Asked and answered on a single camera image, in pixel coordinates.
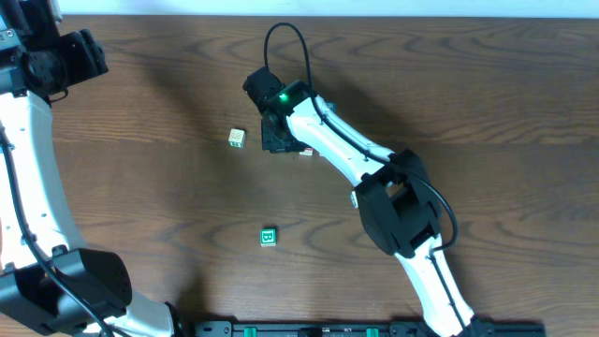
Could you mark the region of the red letter I block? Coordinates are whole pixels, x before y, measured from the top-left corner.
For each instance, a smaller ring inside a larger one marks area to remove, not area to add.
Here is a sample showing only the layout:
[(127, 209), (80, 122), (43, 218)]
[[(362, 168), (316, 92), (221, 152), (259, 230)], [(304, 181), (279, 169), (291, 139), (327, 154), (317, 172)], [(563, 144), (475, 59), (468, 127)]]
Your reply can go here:
[(305, 156), (312, 156), (314, 154), (314, 149), (313, 148), (306, 148), (302, 152), (300, 152), (299, 154), (300, 155), (305, 155)]

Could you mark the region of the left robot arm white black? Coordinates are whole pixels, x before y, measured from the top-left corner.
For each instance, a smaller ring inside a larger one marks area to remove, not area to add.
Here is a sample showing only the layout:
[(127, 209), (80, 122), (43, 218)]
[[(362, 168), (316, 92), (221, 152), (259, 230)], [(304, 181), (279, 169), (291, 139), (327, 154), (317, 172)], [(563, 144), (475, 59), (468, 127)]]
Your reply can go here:
[(108, 68), (91, 32), (61, 34), (62, 19), (54, 1), (1, 2), (1, 311), (43, 336), (184, 336), (174, 307), (135, 292), (69, 210), (51, 108)]

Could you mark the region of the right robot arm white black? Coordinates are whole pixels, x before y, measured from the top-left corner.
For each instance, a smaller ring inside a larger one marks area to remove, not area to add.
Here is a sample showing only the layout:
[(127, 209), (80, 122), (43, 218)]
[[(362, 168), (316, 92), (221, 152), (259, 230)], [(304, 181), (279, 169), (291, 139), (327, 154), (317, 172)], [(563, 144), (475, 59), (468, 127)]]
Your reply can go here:
[(243, 91), (279, 139), (318, 151), (353, 185), (353, 202), (375, 245), (403, 266), (425, 323), (439, 336), (465, 336), (475, 316), (447, 265), (440, 217), (451, 209), (420, 158), (396, 154), (362, 136), (303, 81), (286, 85), (266, 67)]

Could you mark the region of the beige block green side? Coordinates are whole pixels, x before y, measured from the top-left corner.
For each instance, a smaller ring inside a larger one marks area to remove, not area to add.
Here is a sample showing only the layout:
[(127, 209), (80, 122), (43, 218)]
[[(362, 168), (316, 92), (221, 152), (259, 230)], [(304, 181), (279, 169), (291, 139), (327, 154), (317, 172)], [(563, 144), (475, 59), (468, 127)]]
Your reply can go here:
[(228, 143), (231, 147), (243, 148), (246, 140), (246, 133), (242, 129), (232, 128), (229, 133)]

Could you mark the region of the white block number 8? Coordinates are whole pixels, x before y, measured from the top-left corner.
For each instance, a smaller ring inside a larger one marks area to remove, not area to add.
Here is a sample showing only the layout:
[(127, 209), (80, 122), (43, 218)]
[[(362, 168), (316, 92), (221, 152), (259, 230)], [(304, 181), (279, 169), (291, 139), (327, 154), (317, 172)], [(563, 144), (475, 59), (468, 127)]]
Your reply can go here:
[(350, 200), (351, 200), (351, 202), (352, 202), (352, 205), (353, 205), (353, 207), (354, 207), (355, 209), (357, 209), (357, 208), (358, 208), (358, 199), (357, 199), (357, 194), (356, 194), (356, 191), (352, 191), (352, 192), (350, 193)]

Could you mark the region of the green letter B block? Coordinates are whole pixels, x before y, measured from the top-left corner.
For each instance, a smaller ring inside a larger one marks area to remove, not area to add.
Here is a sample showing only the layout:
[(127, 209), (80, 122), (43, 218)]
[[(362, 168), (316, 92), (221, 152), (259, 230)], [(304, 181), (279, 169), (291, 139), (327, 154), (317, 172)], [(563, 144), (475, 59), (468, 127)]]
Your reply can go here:
[(262, 247), (275, 246), (277, 243), (277, 232), (274, 228), (263, 228), (260, 230), (260, 245)]

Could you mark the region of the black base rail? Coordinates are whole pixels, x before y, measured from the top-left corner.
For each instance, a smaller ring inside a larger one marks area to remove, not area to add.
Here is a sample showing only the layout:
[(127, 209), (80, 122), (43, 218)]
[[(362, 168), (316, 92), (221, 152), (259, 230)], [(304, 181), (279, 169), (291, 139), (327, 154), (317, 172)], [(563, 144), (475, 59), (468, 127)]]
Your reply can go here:
[[(386, 324), (328, 323), (196, 323), (197, 337), (433, 337), (424, 322), (396, 321)], [(494, 323), (475, 320), (459, 337), (546, 337), (545, 327), (532, 323)]]

